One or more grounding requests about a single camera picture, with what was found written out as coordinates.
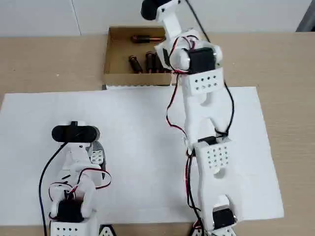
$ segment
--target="black wire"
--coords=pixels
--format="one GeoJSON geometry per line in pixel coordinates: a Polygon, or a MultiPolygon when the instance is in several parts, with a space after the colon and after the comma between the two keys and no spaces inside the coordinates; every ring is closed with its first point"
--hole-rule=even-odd
{"type": "MultiPolygon", "coordinates": [[[[197,16],[197,14],[196,14],[194,8],[192,7],[191,3],[189,2],[189,0],[185,0],[185,1],[186,1],[186,3],[187,3],[188,7],[190,8],[190,10],[191,10],[193,16],[195,17],[195,19],[196,19],[196,21],[197,21],[197,23],[198,23],[198,25],[199,25],[199,27],[200,27],[200,29],[201,29],[203,35],[206,37],[207,41],[208,41],[209,43],[211,43],[210,38],[208,37],[208,35],[207,35],[205,29],[203,28],[203,26],[202,26],[202,24],[201,24],[201,22],[200,22],[200,20],[199,20],[199,18],[198,18],[198,16],[197,16]]],[[[226,88],[226,91],[228,92],[228,95],[230,96],[230,99],[231,99],[231,103],[232,103],[232,113],[231,113],[230,122],[229,122],[229,124],[228,124],[228,126],[227,126],[225,132],[221,132],[221,131],[218,131],[217,129],[215,129],[216,133],[218,133],[218,134],[220,135],[219,137],[227,137],[227,136],[228,136],[230,127],[231,127],[232,122],[233,122],[233,119],[234,119],[234,113],[235,113],[235,104],[234,104],[234,99],[233,99],[232,93],[231,93],[230,89],[228,88],[226,82],[224,82],[224,86],[225,86],[225,88],[226,88]]],[[[200,227],[201,227],[201,235],[204,236],[204,234],[205,234],[205,232],[204,232],[204,226],[203,226],[202,220],[201,220],[201,218],[200,218],[199,212],[197,211],[197,208],[196,208],[196,206],[195,206],[195,204],[194,204],[193,197],[192,197],[192,193],[191,193],[191,186],[190,186],[190,170],[191,170],[191,163],[192,163],[192,155],[189,156],[188,158],[190,158],[190,160],[189,160],[189,170],[188,170],[188,174],[187,174],[187,175],[188,175],[188,176],[187,176],[187,179],[188,179],[188,193],[189,193],[189,198],[190,198],[190,202],[191,202],[192,208],[193,208],[193,210],[194,210],[194,212],[195,212],[195,214],[196,214],[196,216],[197,216],[197,219],[198,219],[199,224],[200,224],[200,227]]]]}
{"type": "MultiPolygon", "coordinates": [[[[187,3],[188,7],[190,8],[192,14],[194,15],[194,17],[195,17],[195,19],[196,19],[196,21],[197,21],[197,23],[198,23],[198,25],[199,25],[199,27],[200,27],[200,29],[201,29],[203,35],[206,37],[207,41],[208,41],[209,43],[211,43],[210,38],[208,37],[208,35],[207,35],[205,29],[203,28],[203,26],[202,26],[202,24],[201,24],[201,22],[200,22],[200,20],[199,20],[199,18],[198,18],[198,16],[197,16],[195,10],[193,9],[191,3],[189,2],[189,0],[185,0],[185,1],[186,1],[186,3],[187,3]]],[[[231,103],[232,103],[232,114],[231,114],[230,122],[229,122],[229,124],[228,124],[228,126],[227,126],[227,128],[226,128],[226,130],[225,130],[224,132],[218,131],[218,130],[216,129],[216,133],[220,134],[219,137],[227,137],[227,136],[228,136],[230,127],[231,127],[232,122],[233,122],[233,119],[234,119],[234,112],[235,112],[235,111],[234,111],[234,99],[233,99],[233,96],[232,96],[232,94],[231,94],[231,91],[230,91],[230,89],[228,88],[226,82],[224,82],[224,86],[225,86],[225,88],[226,88],[226,90],[227,90],[227,92],[228,92],[228,95],[230,96],[230,99],[231,99],[231,103]]]]}
{"type": "Polygon", "coordinates": [[[43,219],[43,227],[44,227],[44,235],[47,236],[47,228],[46,228],[46,220],[45,220],[45,212],[44,212],[44,206],[43,206],[43,200],[41,197],[41,185],[43,182],[44,174],[49,166],[49,164],[52,162],[52,160],[58,155],[58,153],[66,146],[68,143],[64,143],[60,146],[60,148],[55,152],[55,154],[49,159],[49,161],[46,163],[44,170],[42,171],[39,179],[38,184],[38,197],[39,197],[39,204],[40,204],[40,210],[41,210],[41,217],[43,219]]]}
{"type": "Polygon", "coordinates": [[[199,20],[199,18],[198,18],[198,16],[197,16],[195,10],[193,9],[191,3],[189,2],[189,0],[185,0],[185,1],[186,1],[187,5],[189,6],[189,8],[190,8],[190,10],[191,10],[191,12],[192,12],[192,14],[193,14],[193,16],[195,17],[195,19],[196,19],[196,21],[197,21],[197,23],[198,23],[198,25],[199,25],[199,27],[200,27],[202,33],[205,35],[207,41],[208,41],[209,43],[211,43],[211,41],[210,41],[208,35],[206,34],[206,31],[205,31],[205,29],[203,28],[203,26],[202,26],[202,24],[201,24],[201,22],[200,22],[200,20],[199,20]]]}
{"type": "Polygon", "coordinates": [[[187,158],[189,158],[188,171],[187,171],[188,194],[189,194],[189,198],[190,198],[190,203],[191,203],[192,209],[193,209],[193,211],[195,212],[195,215],[197,216],[197,219],[198,219],[198,221],[199,221],[199,225],[200,225],[200,227],[201,227],[201,236],[204,236],[204,235],[205,235],[205,229],[204,229],[204,226],[203,226],[201,217],[200,217],[200,215],[199,215],[199,212],[198,212],[198,210],[197,210],[197,207],[196,207],[196,205],[195,205],[195,202],[194,202],[194,200],[193,200],[192,193],[191,193],[190,173],[191,173],[191,164],[192,164],[192,158],[193,158],[193,156],[192,156],[192,155],[189,155],[187,158]]]}

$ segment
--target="battery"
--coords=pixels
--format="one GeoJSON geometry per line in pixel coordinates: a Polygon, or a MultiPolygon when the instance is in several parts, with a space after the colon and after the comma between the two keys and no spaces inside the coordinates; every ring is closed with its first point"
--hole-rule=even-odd
{"type": "Polygon", "coordinates": [[[138,62],[136,56],[131,55],[129,57],[129,63],[130,63],[131,68],[133,69],[134,73],[137,73],[137,74],[143,73],[143,69],[142,69],[140,63],[138,62]]]}
{"type": "Polygon", "coordinates": [[[147,73],[149,74],[154,72],[154,64],[155,64],[154,58],[155,58],[154,52],[146,53],[146,70],[147,70],[147,73]]]}
{"type": "Polygon", "coordinates": [[[155,53],[155,71],[156,71],[156,73],[162,73],[163,72],[163,66],[162,66],[161,60],[159,59],[157,53],[155,53]]]}

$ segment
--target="white wall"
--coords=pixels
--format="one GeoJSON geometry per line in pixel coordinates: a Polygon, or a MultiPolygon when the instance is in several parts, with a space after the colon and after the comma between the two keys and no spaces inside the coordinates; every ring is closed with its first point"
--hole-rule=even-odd
{"type": "MultiPolygon", "coordinates": [[[[248,32],[295,31],[312,0],[190,1],[206,31],[248,32]]],[[[110,25],[157,25],[142,19],[141,3],[142,0],[0,0],[0,36],[80,35],[80,30],[82,34],[106,33],[110,25]]],[[[186,4],[178,13],[183,27],[196,26],[186,4]]]]}

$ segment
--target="cable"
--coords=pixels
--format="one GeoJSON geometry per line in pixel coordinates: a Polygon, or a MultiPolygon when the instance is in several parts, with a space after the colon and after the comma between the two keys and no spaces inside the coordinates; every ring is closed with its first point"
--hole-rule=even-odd
{"type": "Polygon", "coordinates": [[[42,171],[39,179],[39,184],[38,184],[38,197],[39,197],[39,204],[40,204],[40,210],[41,210],[41,217],[43,219],[43,227],[44,227],[44,235],[47,236],[47,227],[46,227],[46,220],[45,220],[45,212],[44,212],[44,206],[43,206],[43,201],[41,197],[41,185],[43,182],[44,174],[49,166],[49,164],[54,160],[54,158],[58,155],[58,153],[67,145],[68,143],[64,143],[60,146],[60,148],[55,152],[55,154],[48,160],[46,163],[44,170],[42,171]]]}
{"type": "Polygon", "coordinates": [[[49,188],[48,188],[48,195],[49,195],[49,198],[50,198],[50,200],[51,201],[53,201],[53,198],[51,197],[51,194],[50,194],[50,188],[51,188],[51,185],[53,185],[53,184],[57,184],[57,185],[59,185],[59,186],[67,186],[67,187],[70,187],[70,190],[72,189],[72,186],[70,185],[70,184],[68,184],[68,183],[65,183],[65,182],[54,182],[54,183],[51,183],[50,184],[50,186],[49,186],[49,188]]]}
{"type": "Polygon", "coordinates": [[[211,43],[211,41],[210,41],[208,35],[206,34],[206,31],[205,31],[205,29],[203,28],[203,26],[202,26],[202,24],[201,24],[201,22],[200,22],[200,20],[199,20],[199,18],[198,18],[198,16],[197,16],[195,10],[193,9],[191,3],[189,2],[189,0],[185,0],[185,1],[186,1],[186,3],[187,3],[188,7],[190,8],[190,10],[191,10],[193,16],[195,17],[195,19],[196,19],[196,21],[197,21],[197,23],[198,23],[198,25],[199,25],[201,31],[202,31],[203,34],[205,35],[207,41],[208,41],[209,43],[211,43]]]}
{"type": "MultiPolygon", "coordinates": [[[[190,10],[191,10],[193,16],[195,17],[195,19],[196,19],[196,21],[197,21],[197,23],[198,23],[198,25],[199,25],[199,27],[200,27],[200,29],[201,29],[203,35],[206,37],[207,41],[208,41],[209,43],[211,43],[210,38],[208,37],[208,35],[207,35],[205,29],[203,28],[203,26],[202,26],[202,24],[201,24],[201,22],[200,22],[200,20],[199,20],[199,18],[198,18],[198,16],[197,16],[197,14],[196,14],[194,8],[192,7],[191,3],[189,2],[189,0],[185,0],[185,1],[186,1],[186,3],[187,3],[188,7],[190,8],[190,10]]],[[[231,93],[230,89],[228,88],[228,86],[227,86],[227,84],[226,84],[225,81],[224,81],[224,86],[225,86],[225,88],[226,88],[226,90],[227,90],[227,92],[228,92],[228,95],[230,96],[230,99],[231,99],[231,103],[232,103],[232,114],[231,114],[230,122],[229,122],[229,124],[228,124],[228,126],[227,126],[227,128],[226,128],[226,130],[225,130],[224,132],[218,131],[217,129],[215,129],[216,133],[220,135],[219,137],[227,137],[227,136],[228,136],[230,127],[231,127],[232,122],[233,122],[233,119],[234,119],[234,113],[235,113],[235,111],[234,111],[234,109],[235,109],[235,107],[234,107],[234,98],[233,98],[232,93],[231,93]]]]}
{"type": "Polygon", "coordinates": [[[71,194],[71,193],[74,193],[78,186],[79,186],[79,183],[81,181],[81,176],[83,174],[83,172],[85,171],[96,171],[96,172],[101,172],[101,173],[105,173],[105,174],[108,174],[110,176],[110,181],[109,183],[107,183],[106,185],[101,185],[101,186],[96,186],[95,189],[102,189],[102,188],[106,188],[108,187],[111,182],[112,182],[112,176],[110,175],[110,173],[108,171],[105,171],[105,170],[102,170],[102,169],[97,169],[97,168],[85,168],[83,169],[81,172],[80,172],[80,175],[79,175],[79,178],[78,178],[78,181],[77,181],[77,184],[68,192],[68,194],[71,194]]]}
{"type": "Polygon", "coordinates": [[[191,173],[191,164],[192,164],[192,154],[188,154],[187,158],[189,159],[189,163],[188,163],[188,172],[187,172],[187,184],[188,184],[188,194],[189,194],[189,198],[190,198],[190,202],[191,202],[191,206],[192,206],[192,209],[193,211],[195,212],[195,215],[199,221],[199,225],[200,225],[200,228],[201,228],[201,236],[204,236],[205,235],[205,229],[204,229],[204,226],[203,226],[203,222],[201,220],[201,217],[199,215],[199,212],[197,210],[197,207],[194,203],[194,200],[193,200],[193,197],[192,197],[192,193],[191,193],[191,185],[190,185],[190,173],[191,173]]]}
{"type": "Polygon", "coordinates": [[[174,91],[173,91],[173,94],[172,94],[172,97],[171,97],[171,101],[169,102],[167,108],[166,108],[166,121],[168,123],[168,125],[170,127],[173,127],[173,128],[177,128],[179,129],[180,131],[182,131],[182,133],[185,135],[185,137],[187,138],[187,135],[186,135],[186,132],[183,130],[183,128],[179,127],[178,125],[175,125],[173,123],[171,123],[169,121],[169,118],[168,118],[168,109],[171,108],[173,102],[174,102],[174,98],[175,98],[175,95],[176,95],[176,91],[177,91],[177,88],[178,88],[178,79],[179,79],[179,74],[177,74],[177,77],[176,77],[176,84],[175,84],[175,87],[174,87],[174,91]]]}

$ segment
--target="red wire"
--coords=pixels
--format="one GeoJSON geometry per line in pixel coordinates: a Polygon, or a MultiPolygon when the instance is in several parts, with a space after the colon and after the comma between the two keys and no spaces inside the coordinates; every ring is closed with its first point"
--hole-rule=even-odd
{"type": "Polygon", "coordinates": [[[79,175],[79,178],[78,178],[78,182],[77,182],[77,186],[75,186],[75,188],[72,189],[69,193],[73,193],[73,192],[75,192],[75,191],[77,190],[78,184],[79,184],[80,181],[81,181],[81,176],[82,176],[82,174],[83,174],[84,171],[97,171],[97,172],[106,173],[106,174],[108,174],[108,175],[110,176],[110,181],[109,181],[108,184],[103,185],[103,186],[97,186],[97,187],[95,187],[96,189],[106,188],[106,187],[108,187],[108,186],[112,183],[112,176],[111,176],[111,174],[110,174],[108,171],[105,171],[105,170],[102,170],[102,169],[97,169],[97,168],[85,168],[85,169],[83,169],[83,170],[80,172],[80,175],[79,175]]]}
{"type": "MultiPolygon", "coordinates": [[[[53,185],[53,184],[61,184],[61,185],[64,184],[64,185],[67,185],[67,186],[69,186],[70,188],[72,188],[72,186],[71,186],[70,184],[68,184],[68,183],[54,182],[54,183],[52,183],[52,184],[50,184],[50,185],[53,185]]],[[[53,201],[53,198],[52,198],[51,195],[50,195],[50,186],[49,186],[49,188],[48,188],[48,195],[49,195],[50,200],[53,201]]]]}
{"type": "Polygon", "coordinates": [[[177,88],[178,88],[178,78],[179,78],[179,75],[177,75],[176,77],[176,84],[175,84],[175,88],[174,88],[174,91],[173,91],[173,94],[172,94],[172,97],[171,97],[171,101],[169,102],[167,108],[166,108],[166,122],[168,123],[168,125],[170,127],[173,127],[173,128],[177,128],[179,129],[180,131],[182,131],[182,133],[185,135],[185,137],[187,138],[187,135],[186,135],[186,132],[181,128],[179,127],[178,125],[175,125],[175,124],[172,124],[168,118],[168,109],[171,108],[173,102],[174,102],[174,98],[175,98],[175,95],[176,95],[176,92],[177,92],[177,88]]]}

